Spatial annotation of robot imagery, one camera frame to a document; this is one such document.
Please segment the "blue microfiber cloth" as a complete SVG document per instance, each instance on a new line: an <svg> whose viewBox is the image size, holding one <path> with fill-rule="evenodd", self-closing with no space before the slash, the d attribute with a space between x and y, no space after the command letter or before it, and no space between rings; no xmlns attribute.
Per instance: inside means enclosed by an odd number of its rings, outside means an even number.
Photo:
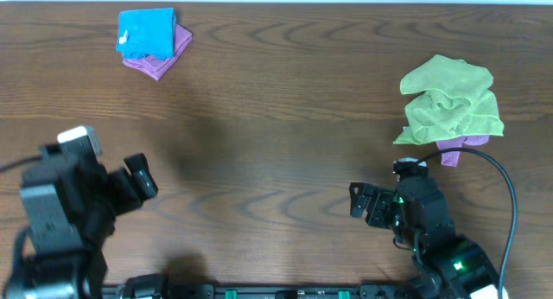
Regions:
<svg viewBox="0 0 553 299"><path fill-rule="evenodd" d="M118 16L118 38L125 30L128 41L116 51L125 59L139 60L148 56L166 60L174 56L176 17L173 8L126 10Z"/></svg>

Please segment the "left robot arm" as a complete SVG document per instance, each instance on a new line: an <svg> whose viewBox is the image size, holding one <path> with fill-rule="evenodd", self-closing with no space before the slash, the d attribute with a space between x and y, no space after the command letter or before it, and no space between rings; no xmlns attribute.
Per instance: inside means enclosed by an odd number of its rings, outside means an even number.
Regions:
<svg viewBox="0 0 553 299"><path fill-rule="evenodd" d="M29 226L14 243L4 298L100 298L102 252L119 215L156 197L145 154L109 172L86 137L42 147L22 173L20 197Z"/></svg>

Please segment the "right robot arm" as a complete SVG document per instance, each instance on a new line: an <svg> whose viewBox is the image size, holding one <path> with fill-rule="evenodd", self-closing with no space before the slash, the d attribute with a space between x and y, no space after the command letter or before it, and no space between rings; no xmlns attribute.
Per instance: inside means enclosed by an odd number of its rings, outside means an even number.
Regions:
<svg viewBox="0 0 553 299"><path fill-rule="evenodd" d="M394 190L349 186L351 212L370 227L390 230L413 253L417 276L391 290L394 298L507 298L484 250L460 235L446 198L428 176L402 178Z"/></svg>

